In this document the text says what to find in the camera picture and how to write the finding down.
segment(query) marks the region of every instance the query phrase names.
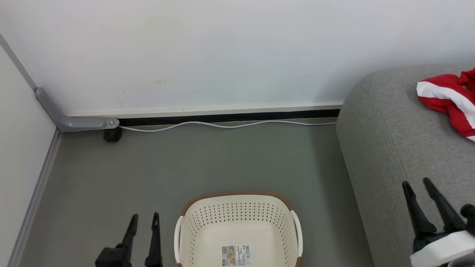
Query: power cord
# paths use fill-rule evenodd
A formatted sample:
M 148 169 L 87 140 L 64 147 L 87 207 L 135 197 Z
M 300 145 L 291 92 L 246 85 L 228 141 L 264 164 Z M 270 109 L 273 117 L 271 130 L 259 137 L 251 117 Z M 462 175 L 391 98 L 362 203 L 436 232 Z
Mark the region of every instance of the power cord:
M 210 124 L 210 123 L 204 123 L 204 122 L 184 122 L 184 123 L 175 124 L 175 125 L 172 125 L 170 127 L 163 128 L 163 129 L 157 129 L 157 130 L 141 130 L 141 129 L 135 129 L 135 128 L 125 127 L 125 126 L 119 126 L 119 127 L 121 127 L 122 129 L 125 129 L 125 130 L 136 131 L 136 132 L 156 133 L 156 132 L 161 132 L 161 131 L 166 131 L 166 130 L 169 130 L 169 129 L 173 129 L 175 127 L 186 125 L 186 124 L 203 124 L 203 125 L 208 125 L 208 126 L 213 126 L 213 127 L 217 127 L 217 128 L 223 128 L 223 129 L 236 129 L 236 128 L 242 128 L 242 127 L 253 126 L 253 125 L 258 125 L 258 124 L 267 124 L 267 123 L 285 123 L 285 124 L 297 124 L 297 125 L 304 125 L 304 126 L 321 126 L 321 125 L 336 124 L 336 123 L 306 124 L 306 123 L 299 123 L 299 122 L 292 122 L 292 121 L 261 121 L 261 122 L 251 123 L 251 124 L 241 124 L 241 125 L 235 125 L 235 126 L 222 126 L 222 125 Z

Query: white plastic basket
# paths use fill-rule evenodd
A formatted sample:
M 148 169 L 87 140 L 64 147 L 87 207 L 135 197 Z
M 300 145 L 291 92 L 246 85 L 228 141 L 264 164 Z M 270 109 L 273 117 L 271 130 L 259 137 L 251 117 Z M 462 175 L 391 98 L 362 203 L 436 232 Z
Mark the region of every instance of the white plastic basket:
M 299 267 L 302 228 L 276 193 L 216 193 L 183 209 L 174 246 L 179 267 Z

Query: red garment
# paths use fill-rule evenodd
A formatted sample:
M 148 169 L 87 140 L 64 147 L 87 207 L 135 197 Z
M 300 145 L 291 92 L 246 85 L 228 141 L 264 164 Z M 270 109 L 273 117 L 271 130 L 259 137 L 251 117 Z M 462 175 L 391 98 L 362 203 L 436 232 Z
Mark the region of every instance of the red garment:
M 447 113 L 458 133 L 475 141 L 475 68 L 460 77 L 443 74 L 418 82 L 417 95 L 428 108 Z

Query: caster wheel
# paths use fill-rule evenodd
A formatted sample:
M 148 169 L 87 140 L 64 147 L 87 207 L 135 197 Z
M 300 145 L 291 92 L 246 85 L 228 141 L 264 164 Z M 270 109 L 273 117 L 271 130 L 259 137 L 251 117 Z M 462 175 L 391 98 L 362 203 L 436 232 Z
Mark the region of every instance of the caster wheel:
M 122 136 L 122 128 L 120 127 L 104 130 L 104 140 L 106 142 L 115 143 L 120 140 L 121 136 Z

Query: white handle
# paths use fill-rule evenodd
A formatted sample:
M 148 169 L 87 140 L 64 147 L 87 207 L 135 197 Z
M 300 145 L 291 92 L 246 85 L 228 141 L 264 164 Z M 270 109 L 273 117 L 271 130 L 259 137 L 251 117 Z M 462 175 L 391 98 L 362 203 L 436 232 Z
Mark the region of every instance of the white handle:
M 291 210 L 292 216 L 294 217 L 295 227 L 297 228 L 297 238 L 298 238 L 298 256 L 302 256 L 302 252 L 304 251 L 304 240 L 302 235 L 302 226 L 300 226 L 300 221 L 298 219 L 297 213 Z
M 183 220 L 183 216 L 177 221 L 177 225 L 175 226 L 175 239 L 174 239 L 174 246 L 175 246 L 175 260 L 177 263 L 180 263 L 180 228 L 181 228 L 181 221 Z

